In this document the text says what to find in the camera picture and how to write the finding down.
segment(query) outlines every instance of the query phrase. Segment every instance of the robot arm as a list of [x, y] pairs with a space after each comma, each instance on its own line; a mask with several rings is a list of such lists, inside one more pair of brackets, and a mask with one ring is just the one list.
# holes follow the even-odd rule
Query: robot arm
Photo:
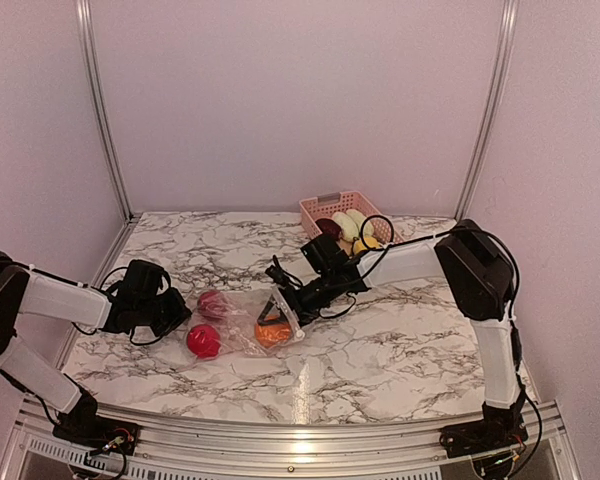
[[[158, 293], [163, 279], [168, 287]], [[123, 280], [101, 291], [13, 262], [0, 252], [0, 372], [59, 412], [55, 436], [97, 447], [112, 441], [118, 429], [135, 432], [137, 426], [98, 417], [97, 402], [91, 394], [17, 335], [15, 323], [21, 314], [75, 322], [111, 333], [131, 333], [138, 326], [149, 326], [161, 338], [186, 320], [191, 311], [170, 286], [166, 272], [149, 262], [133, 260]], [[127, 449], [125, 453], [132, 453], [131, 442]]]
[[319, 317], [338, 296], [419, 278], [444, 277], [458, 309], [476, 333], [485, 375], [484, 419], [442, 430], [449, 457], [485, 452], [526, 440], [521, 411], [526, 394], [519, 379], [521, 345], [513, 318], [514, 268], [486, 233], [471, 220], [448, 234], [365, 251], [349, 259], [337, 243], [320, 235], [302, 247], [319, 278], [304, 286], [289, 281], [274, 261], [267, 274], [278, 284], [300, 325]]

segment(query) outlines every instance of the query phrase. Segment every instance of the pink basket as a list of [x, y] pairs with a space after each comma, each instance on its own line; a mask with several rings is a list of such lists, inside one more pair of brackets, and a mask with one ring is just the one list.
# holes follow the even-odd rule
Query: pink basket
[[[316, 220], [320, 218], [331, 218], [336, 212], [346, 213], [350, 208], [355, 208], [365, 217], [382, 215], [380, 211], [373, 206], [373, 203], [360, 192], [332, 193], [300, 201], [302, 227], [309, 234], [310, 238], [316, 238], [322, 233], [316, 225]], [[371, 223], [375, 229], [373, 236], [382, 243], [388, 243], [391, 239], [391, 229], [389, 228], [389, 225], [387, 225], [387, 222], [378, 218], [371, 220]], [[401, 242], [402, 237], [396, 232], [393, 241]]]

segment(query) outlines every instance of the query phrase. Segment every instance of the vent grille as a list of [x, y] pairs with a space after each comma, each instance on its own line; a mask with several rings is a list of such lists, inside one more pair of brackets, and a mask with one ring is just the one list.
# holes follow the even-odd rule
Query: vent grille
[[[117, 458], [107, 456], [88, 457], [85, 462], [86, 452], [72, 445], [57, 443], [48, 438], [32, 436], [29, 442], [29, 451], [59, 462], [69, 463], [76, 467], [88, 467], [91, 470], [105, 471], [108, 474], [117, 474], [121, 462]], [[138, 463], [133, 457], [129, 458], [127, 473], [124, 478], [132, 480], [253, 480], [253, 477], [239, 477], [232, 475], [209, 476], [203, 473], [186, 472], [176, 468], [153, 467], [145, 463]], [[392, 475], [365, 475], [342, 477], [347, 480], [442, 480], [440, 468], [432, 467], [409, 472], [394, 473]]]

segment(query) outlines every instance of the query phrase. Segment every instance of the table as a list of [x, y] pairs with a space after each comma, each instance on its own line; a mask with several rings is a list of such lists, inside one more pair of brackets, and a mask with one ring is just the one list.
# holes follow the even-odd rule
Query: table
[[[405, 239], [454, 224], [392, 218]], [[185, 298], [208, 288], [246, 292], [271, 288], [264, 272], [273, 254], [301, 279], [314, 277], [300, 252], [307, 240], [297, 213], [145, 213], [115, 266], [159, 263]], [[359, 294], [353, 312], [315, 322], [302, 342], [268, 358], [196, 361], [187, 331], [149, 347], [124, 335], [80, 336], [64, 372], [102, 403], [241, 422], [415, 420], [478, 411], [483, 401], [473, 330], [439, 278]]]

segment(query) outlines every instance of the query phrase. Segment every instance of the wall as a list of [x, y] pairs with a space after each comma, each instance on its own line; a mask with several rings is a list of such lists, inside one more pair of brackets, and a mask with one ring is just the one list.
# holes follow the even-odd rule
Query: wall
[[94, 2], [131, 202], [297, 210], [359, 189], [452, 216], [503, 2]]
[[600, 479], [600, 0], [522, 2], [470, 215], [519, 259], [531, 372]]
[[[0, 249], [90, 280], [121, 228], [73, 2], [0, 1]], [[18, 331], [53, 358], [67, 325]], [[0, 459], [20, 396], [0, 377]]]

